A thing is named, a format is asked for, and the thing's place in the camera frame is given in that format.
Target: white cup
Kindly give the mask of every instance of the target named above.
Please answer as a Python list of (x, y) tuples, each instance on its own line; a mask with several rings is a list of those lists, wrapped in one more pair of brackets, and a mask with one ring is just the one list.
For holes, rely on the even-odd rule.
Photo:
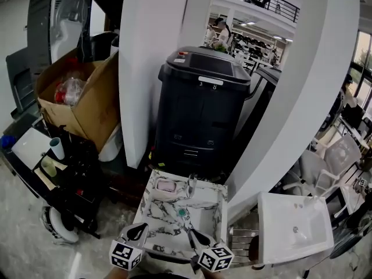
[(65, 158), (65, 152), (63, 150), (62, 142), (60, 141), (59, 137), (51, 139), (51, 141), (49, 142), (49, 146), (51, 146), (53, 153), (59, 160)]

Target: white sink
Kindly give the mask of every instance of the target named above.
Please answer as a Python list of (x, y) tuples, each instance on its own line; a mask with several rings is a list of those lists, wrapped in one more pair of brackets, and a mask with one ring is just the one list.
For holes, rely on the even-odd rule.
[(334, 246), (325, 198), (261, 192), (258, 211), (260, 263), (288, 262)]
[[(177, 183), (177, 197), (156, 199), (157, 179)], [(227, 189), (225, 186), (197, 181), (195, 193), (187, 197), (187, 178), (153, 170), (133, 223), (146, 222), (149, 232), (145, 249), (161, 256), (190, 260), (195, 256), (187, 233), (194, 228), (226, 243)]]

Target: computer monitor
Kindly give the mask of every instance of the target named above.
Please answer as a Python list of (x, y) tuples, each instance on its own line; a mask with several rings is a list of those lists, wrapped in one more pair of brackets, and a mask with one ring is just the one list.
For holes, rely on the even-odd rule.
[(362, 118), (366, 112), (360, 105), (357, 105), (355, 108), (352, 108), (350, 105), (346, 105), (342, 110), (342, 117), (346, 122), (350, 124), (353, 128), (358, 128)]

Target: faucet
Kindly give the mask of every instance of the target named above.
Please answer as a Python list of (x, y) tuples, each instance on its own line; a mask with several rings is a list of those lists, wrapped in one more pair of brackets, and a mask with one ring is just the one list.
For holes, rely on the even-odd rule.
[(194, 196), (195, 190), (196, 190), (196, 184), (198, 182), (196, 174), (192, 173), (190, 176), (188, 176), (187, 179), (187, 191), (186, 191), (186, 196), (187, 199), (190, 199)]

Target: woman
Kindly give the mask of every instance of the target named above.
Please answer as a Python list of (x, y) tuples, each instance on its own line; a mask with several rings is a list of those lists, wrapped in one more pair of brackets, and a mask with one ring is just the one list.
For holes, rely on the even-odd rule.
[(212, 28), (211, 24), (208, 24), (207, 34), (205, 36), (205, 42), (210, 42), (214, 37), (217, 37), (216, 32)]
[(350, 74), (347, 74), (342, 84), (342, 87), (337, 95), (335, 102), (332, 105), (330, 112), (325, 118), (322, 126), (319, 128), (315, 138), (320, 140), (333, 126), (337, 117), (340, 115), (344, 107), (349, 104), (350, 107), (355, 108), (357, 106), (356, 98), (350, 92), (350, 85), (353, 83), (353, 78)]
[(228, 27), (228, 25), (226, 25), (226, 21), (222, 17), (216, 19), (213, 25), (217, 26), (219, 29), (222, 30), (218, 37), (217, 42), (213, 44), (213, 47), (217, 48), (220, 45), (222, 45), (227, 51), (233, 39), (233, 37), (231, 36), (230, 28)]

